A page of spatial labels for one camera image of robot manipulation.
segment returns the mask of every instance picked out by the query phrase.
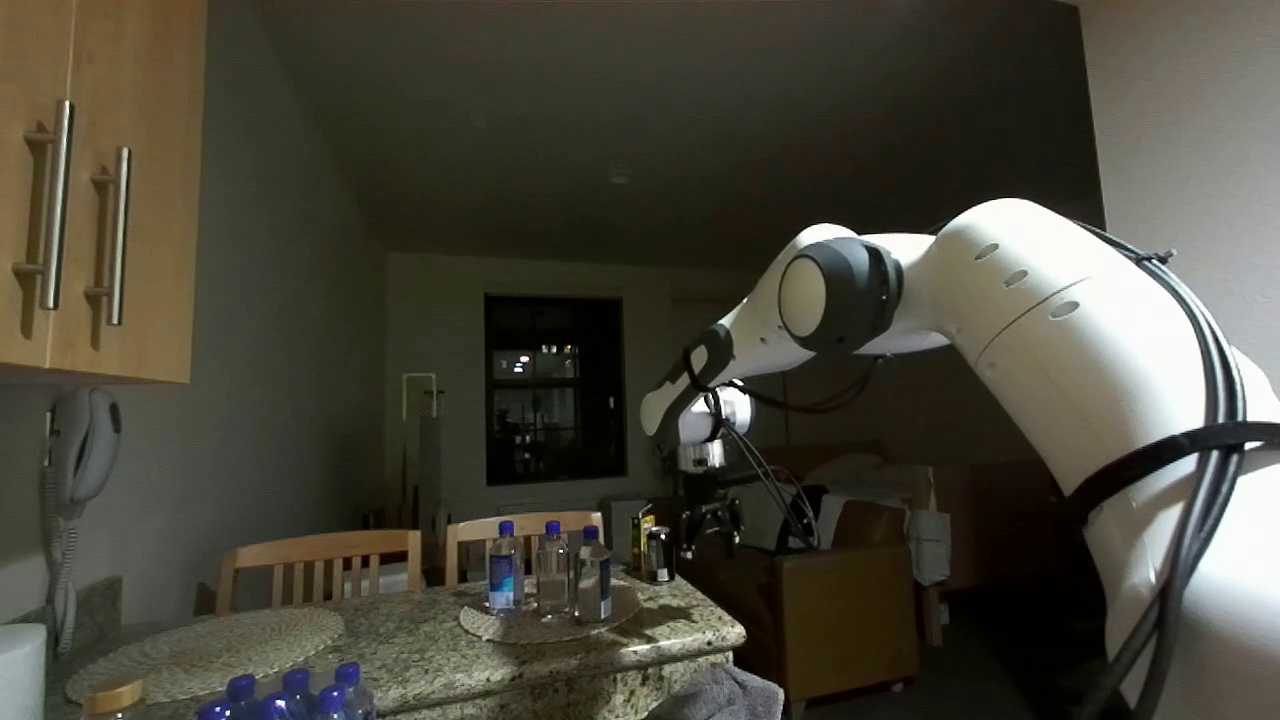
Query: white robotic arm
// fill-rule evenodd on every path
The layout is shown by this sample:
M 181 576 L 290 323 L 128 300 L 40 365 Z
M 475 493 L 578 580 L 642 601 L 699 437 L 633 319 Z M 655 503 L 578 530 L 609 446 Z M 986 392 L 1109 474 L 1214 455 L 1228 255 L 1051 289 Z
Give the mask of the white robotic arm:
M 739 427 L 717 414 L 748 419 L 735 381 L 943 341 L 1083 495 L 1113 685 L 1138 716 L 1280 716 L 1280 402 L 1157 255 L 1025 201 L 942 238 L 815 226 L 646 395 L 642 423 L 704 474 L 720 453 L 699 450 Z

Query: window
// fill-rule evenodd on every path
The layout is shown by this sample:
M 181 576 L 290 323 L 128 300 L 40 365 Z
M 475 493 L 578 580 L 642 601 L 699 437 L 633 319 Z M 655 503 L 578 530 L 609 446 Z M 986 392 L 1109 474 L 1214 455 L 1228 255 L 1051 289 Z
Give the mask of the window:
M 490 486 L 625 477 L 621 300 L 486 295 Z

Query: table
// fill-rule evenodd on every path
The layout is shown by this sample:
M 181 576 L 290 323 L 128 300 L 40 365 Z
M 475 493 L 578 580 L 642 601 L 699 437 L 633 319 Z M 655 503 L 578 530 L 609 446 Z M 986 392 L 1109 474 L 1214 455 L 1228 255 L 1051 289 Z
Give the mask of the table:
M 479 639 L 461 623 L 470 587 L 423 601 L 386 597 L 334 603 L 345 631 L 307 660 L 317 685 L 360 660 L 380 716 L 392 720 L 642 720 L 713 663 L 733 663 L 744 623 L 687 580 L 638 584 L 638 610 L 614 630 L 550 645 Z M 143 716 L 195 716 L 192 705 L 147 705 Z

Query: cabinet handle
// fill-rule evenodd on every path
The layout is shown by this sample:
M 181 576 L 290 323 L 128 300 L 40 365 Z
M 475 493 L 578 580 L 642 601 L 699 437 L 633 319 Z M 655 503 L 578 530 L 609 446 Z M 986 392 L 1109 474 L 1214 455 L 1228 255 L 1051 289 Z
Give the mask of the cabinet handle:
M 77 143 L 77 105 L 58 105 L 58 130 L 35 126 L 28 131 L 32 147 L 50 147 L 52 173 L 40 194 L 40 261 L 17 263 L 17 276 L 40 276 L 40 310 L 58 311 L 64 300 L 64 241 L 70 241 L 70 175 L 73 175 L 73 143 Z
M 131 147 L 116 147 L 116 173 L 102 170 L 98 183 L 109 188 L 109 285 L 89 289 L 94 303 L 109 300 L 109 323 L 126 323 L 126 270 L 128 270 L 128 201 L 131 201 Z

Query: floor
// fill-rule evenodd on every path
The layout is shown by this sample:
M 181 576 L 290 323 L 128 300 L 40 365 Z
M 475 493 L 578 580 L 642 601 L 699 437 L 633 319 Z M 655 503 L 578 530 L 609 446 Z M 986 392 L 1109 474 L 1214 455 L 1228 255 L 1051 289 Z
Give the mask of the floor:
M 1019 580 L 947 597 L 947 631 L 904 687 L 832 698 L 803 720 L 1069 720 L 1102 672 L 1091 576 Z

